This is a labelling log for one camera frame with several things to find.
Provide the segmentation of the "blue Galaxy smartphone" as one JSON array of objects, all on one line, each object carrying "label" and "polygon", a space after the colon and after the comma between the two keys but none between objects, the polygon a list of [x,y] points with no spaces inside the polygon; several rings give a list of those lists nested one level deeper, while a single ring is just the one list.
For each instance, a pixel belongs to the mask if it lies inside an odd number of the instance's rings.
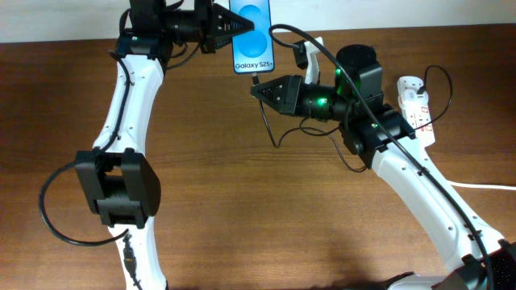
[{"label": "blue Galaxy smartphone", "polygon": [[233,38],[233,69],[236,74],[270,73],[275,69],[269,0],[231,0],[231,12],[253,22],[254,29]]}]

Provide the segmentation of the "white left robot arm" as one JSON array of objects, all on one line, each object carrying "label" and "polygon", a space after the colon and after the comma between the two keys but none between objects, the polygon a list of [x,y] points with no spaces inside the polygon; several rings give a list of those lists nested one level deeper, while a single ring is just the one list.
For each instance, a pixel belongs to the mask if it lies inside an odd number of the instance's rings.
[{"label": "white left robot arm", "polygon": [[212,1],[192,10],[161,0],[132,1],[119,20],[112,56],[117,82],[92,150],[79,151],[76,172],[89,209],[115,242],[128,289],[166,289],[154,233],[161,187],[146,159],[152,107],[175,45],[195,44],[210,54],[254,23]]}]

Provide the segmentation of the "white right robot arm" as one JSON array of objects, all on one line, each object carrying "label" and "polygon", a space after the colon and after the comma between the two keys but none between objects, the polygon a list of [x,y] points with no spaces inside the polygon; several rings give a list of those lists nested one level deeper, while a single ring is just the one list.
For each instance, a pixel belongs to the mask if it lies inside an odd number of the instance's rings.
[{"label": "white right robot arm", "polygon": [[403,200],[427,232],[445,276],[412,271],[355,289],[513,289],[515,245],[481,219],[432,163],[414,128],[384,103],[382,67],[374,49],[341,48],[335,85],[298,75],[255,84],[251,94],[283,115],[332,120],[346,148]]}]

